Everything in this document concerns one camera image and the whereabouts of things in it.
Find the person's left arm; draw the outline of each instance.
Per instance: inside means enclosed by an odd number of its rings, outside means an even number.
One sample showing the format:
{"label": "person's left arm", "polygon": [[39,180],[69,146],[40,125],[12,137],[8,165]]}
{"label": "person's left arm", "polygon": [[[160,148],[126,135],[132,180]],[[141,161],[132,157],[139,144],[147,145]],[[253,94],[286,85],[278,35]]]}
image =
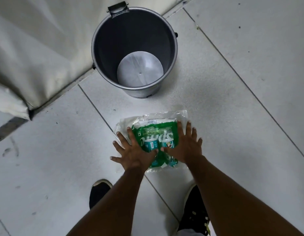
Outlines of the person's left arm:
{"label": "person's left arm", "polygon": [[130,235],[136,198],[144,172],[154,160],[157,150],[144,152],[130,128],[127,129],[130,145],[121,133],[117,133],[123,149],[114,141],[121,154],[111,160],[122,164],[122,177],[108,193],[71,229],[67,236],[77,235]]}

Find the scuff mark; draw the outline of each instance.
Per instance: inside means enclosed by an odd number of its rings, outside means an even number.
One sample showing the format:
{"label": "scuff mark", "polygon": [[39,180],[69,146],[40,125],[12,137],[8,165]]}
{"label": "scuff mark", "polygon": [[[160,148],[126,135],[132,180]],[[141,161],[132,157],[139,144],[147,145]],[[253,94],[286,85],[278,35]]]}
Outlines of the scuff mark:
{"label": "scuff mark", "polygon": [[18,149],[18,146],[17,146],[16,142],[14,141],[14,139],[12,137],[10,137],[10,140],[11,140],[12,145],[14,147],[15,155],[16,155],[16,157],[18,157],[20,155],[20,151]]}
{"label": "scuff mark", "polygon": [[11,151],[11,148],[7,148],[4,150],[4,153],[2,154],[2,157],[5,157],[6,154],[8,154]]}

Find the person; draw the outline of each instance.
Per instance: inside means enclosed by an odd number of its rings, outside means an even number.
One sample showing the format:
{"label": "person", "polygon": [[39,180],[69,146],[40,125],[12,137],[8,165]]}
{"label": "person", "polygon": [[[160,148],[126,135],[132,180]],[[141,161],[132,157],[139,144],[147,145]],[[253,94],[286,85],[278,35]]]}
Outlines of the person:
{"label": "person", "polygon": [[[114,186],[100,181],[92,188],[91,210],[68,236],[131,234],[139,187],[157,150],[144,152],[130,128],[127,132],[131,145],[118,132],[124,148],[114,141],[113,145],[121,158],[111,157],[111,160],[123,166],[124,174]],[[185,163],[196,183],[188,195],[178,235],[207,235],[209,221],[217,236],[303,235],[264,202],[213,166],[202,155],[202,139],[197,140],[197,130],[191,128],[190,122],[186,125],[186,134],[181,122],[178,122],[178,134],[175,148],[164,147],[161,150]]]}

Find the tile grout line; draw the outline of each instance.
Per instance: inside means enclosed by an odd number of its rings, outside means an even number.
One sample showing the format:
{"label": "tile grout line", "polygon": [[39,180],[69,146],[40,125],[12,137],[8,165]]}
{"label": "tile grout line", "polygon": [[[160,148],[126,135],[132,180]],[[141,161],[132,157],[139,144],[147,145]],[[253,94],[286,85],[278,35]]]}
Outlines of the tile grout line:
{"label": "tile grout line", "polygon": [[[192,19],[192,21],[197,25],[197,23],[195,22],[195,20],[191,17],[191,15],[186,11],[186,9],[183,7],[182,8],[187,15],[190,17],[190,19]],[[296,146],[296,144],[294,143],[294,141],[290,138],[290,136],[286,133],[286,131],[283,130],[283,128],[280,126],[280,124],[276,121],[276,119],[271,115],[271,113],[268,111],[268,109],[266,109],[266,107],[263,105],[263,103],[258,99],[258,97],[254,94],[254,92],[250,89],[250,87],[244,82],[244,80],[240,77],[240,75],[236,72],[236,70],[233,68],[233,66],[231,66],[231,64],[227,61],[227,59],[224,57],[224,55],[222,55],[222,53],[218,50],[218,48],[213,44],[213,42],[209,39],[209,37],[205,34],[205,32],[201,29],[200,26],[197,25],[197,27],[199,28],[199,30],[202,32],[202,34],[208,39],[208,41],[211,43],[211,45],[213,45],[213,47],[215,48],[215,50],[221,55],[221,57],[224,59],[224,61],[229,65],[229,67],[231,67],[231,69],[234,71],[234,73],[237,75],[237,77],[239,77],[239,79],[243,82],[243,84],[248,88],[248,90],[252,93],[252,95],[255,97],[255,99],[257,99],[257,101],[261,104],[261,106],[264,108],[264,110],[270,115],[270,117],[272,118],[272,120],[278,125],[278,127],[281,129],[281,131],[283,131],[283,133],[287,136],[287,138],[291,141],[291,143],[295,146],[295,148],[300,152],[300,154],[303,156],[304,158],[304,154],[303,152],[298,148],[298,146]]]}
{"label": "tile grout line", "polygon": [[4,230],[8,233],[9,236],[11,236],[11,234],[8,232],[7,228],[5,227],[4,223],[2,222],[2,220],[0,219],[0,224],[2,225],[2,227],[4,228]]}
{"label": "tile grout line", "polygon": [[[101,118],[104,120],[104,122],[106,123],[106,125],[109,127],[109,129],[112,131],[112,133],[114,133],[114,131],[112,130],[112,128],[109,126],[109,124],[107,123],[107,121],[104,119],[103,115],[99,112],[99,110],[95,107],[95,105],[93,104],[93,102],[91,101],[91,99],[87,96],[87,94],[84,92],[84,90],[82,89],[82,87],[78,84],[79,88],[81,89],[81,91],[83,92],[83,94],[85,95],[85,97],[90,101],[90,103],[92,104],[92,106],[95,108],[95,110],[98,112],[98,114],[101,116]],[[153,189],[156,191],[156,193],[158,194],[158,196],[161,198],[161,200],[164,202],[164,204],[167,206],[167,208],[169,209],[169,211],[173,214],[174,218],[180,222],[178,220],[178,218],[176,217],[176,215],[173,213],[173,211],[170,209],[170,207],[168,206],[168,204],[165,202],[165,200],[162,198],[162,196],[160,195],[160,193],[156,190],[156,188],[154,187],[154,185],[152,184],[152,182],[150,182],[149,178],[146,176],[146,174],[144,174],[145,178],[148,180],[148,182],[151,184],[151,186],[153,187]]]}

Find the pant leg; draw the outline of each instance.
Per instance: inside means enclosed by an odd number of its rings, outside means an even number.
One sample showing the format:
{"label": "pant leg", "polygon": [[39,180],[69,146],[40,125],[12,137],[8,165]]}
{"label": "pant leg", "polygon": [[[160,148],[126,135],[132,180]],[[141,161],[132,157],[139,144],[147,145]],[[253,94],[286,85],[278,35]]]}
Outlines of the pant leg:
{"label": "pant leg", "polygon": [[177,232],[177,236],[204,236],[201,233],[196,233],[193,229],[183,229]]}

